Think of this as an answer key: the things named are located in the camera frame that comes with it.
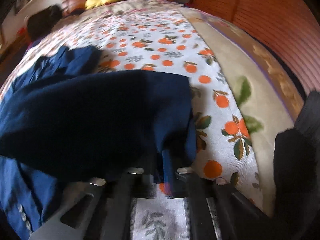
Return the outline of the navy blue suit jacket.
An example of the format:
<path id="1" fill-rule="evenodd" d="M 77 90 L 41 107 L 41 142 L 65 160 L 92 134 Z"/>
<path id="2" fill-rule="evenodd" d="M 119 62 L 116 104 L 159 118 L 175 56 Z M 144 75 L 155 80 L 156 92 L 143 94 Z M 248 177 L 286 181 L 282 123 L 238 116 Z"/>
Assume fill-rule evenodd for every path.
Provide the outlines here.
<path id="1" fill-rule="evenodd" d="M 1 239 L 28 239 L 65 187 L 142 167 L 158 183 L 196 157 L 186 76 L 95 73 L 101 51 L 62 46 L 17 77 L 1 101 Z"/>

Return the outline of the beige leaf pattern blanket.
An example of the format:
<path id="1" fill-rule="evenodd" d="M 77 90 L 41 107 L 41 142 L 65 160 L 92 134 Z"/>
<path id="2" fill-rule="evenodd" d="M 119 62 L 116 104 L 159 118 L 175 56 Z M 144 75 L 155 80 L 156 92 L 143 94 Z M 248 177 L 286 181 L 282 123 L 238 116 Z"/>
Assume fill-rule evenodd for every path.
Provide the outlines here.
<path id="1" fill-rule="evenodd" d="M 245 117 L 258 165 L 263 211 L 271 216 L 276 197 L 275 138 L 293 126 L 303 100 L 280 63 L 248 33 L 197 9 L 181 12 L 214 52 Z"/>

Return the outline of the orange floral bed sheet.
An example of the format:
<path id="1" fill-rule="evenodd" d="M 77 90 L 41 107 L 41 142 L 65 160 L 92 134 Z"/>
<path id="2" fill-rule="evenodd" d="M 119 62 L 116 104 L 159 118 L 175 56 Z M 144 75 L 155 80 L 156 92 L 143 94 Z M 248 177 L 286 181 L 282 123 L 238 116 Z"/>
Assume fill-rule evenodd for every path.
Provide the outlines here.
<path id="1" fill-rule="evenodd" d="M 62 46 L 100 50 L 95 73 L 147 70 L 186 76 L 196 135 L 196 157 L 188 167 L 203 179 L 224 178 L 261 210 L 263 195 L 245 117 L 214 52 L 182 9 L 79 15 L 61 20 L 61 27 L 31 48 L 7 77 L 1 87 L 1 101 L 17 77 L 40 57 L 54 56 Z M 121 176 L 110 181 L 92 178 L 69 183 L 59 207 L 48 219 L 88 184 L 110 184 Z M 169 197 L 164 182 L 156 182 L 153 176 L 148 196 L 136 199 L 130 239 L 189 239 L 184 215 L 183 199 Z"/>

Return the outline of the red bowl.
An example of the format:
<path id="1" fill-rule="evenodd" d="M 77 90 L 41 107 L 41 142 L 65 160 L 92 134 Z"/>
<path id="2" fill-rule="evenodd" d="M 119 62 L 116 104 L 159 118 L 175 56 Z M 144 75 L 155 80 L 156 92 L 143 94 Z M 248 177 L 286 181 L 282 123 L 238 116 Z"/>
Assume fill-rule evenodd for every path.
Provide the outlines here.
<path id="1" fill-rule="evenodd" d="M 25 27 L 22 27 L 22 28 L 20 28 L 20 29 L 17 31 L 17 35 L 18 35 L 18 36 L 24 35 L 25 32 L 26 32 Z"/>

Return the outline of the wooden louvred wardrobe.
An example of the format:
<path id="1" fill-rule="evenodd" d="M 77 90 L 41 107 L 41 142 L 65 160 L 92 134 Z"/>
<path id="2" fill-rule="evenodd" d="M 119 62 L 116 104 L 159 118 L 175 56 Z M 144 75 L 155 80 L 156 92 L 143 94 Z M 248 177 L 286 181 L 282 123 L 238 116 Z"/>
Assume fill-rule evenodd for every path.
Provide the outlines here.
<path id="1" fill-rule="evenodd" d="M 305 92 L 319 89 L 319 23 L 303 0 L 190 0 L 271 48 Z"/>

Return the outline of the pink floral quilt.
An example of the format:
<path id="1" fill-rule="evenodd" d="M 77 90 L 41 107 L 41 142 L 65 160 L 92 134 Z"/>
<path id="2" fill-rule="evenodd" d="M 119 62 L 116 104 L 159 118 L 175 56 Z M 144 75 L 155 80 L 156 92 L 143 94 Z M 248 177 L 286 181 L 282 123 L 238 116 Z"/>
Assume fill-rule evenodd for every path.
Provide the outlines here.
<path id="1" fill-rule="evenodd" d="M 86 10 L 81 15 L 98 16 L 104 13 L 113 15 L 119 13 L 127 13 L 135 10 L 161 11 L 182 7 L 185 7 L 185 5 L 182 3 L 171 2 L 167 0 L 125 0 Z"/>

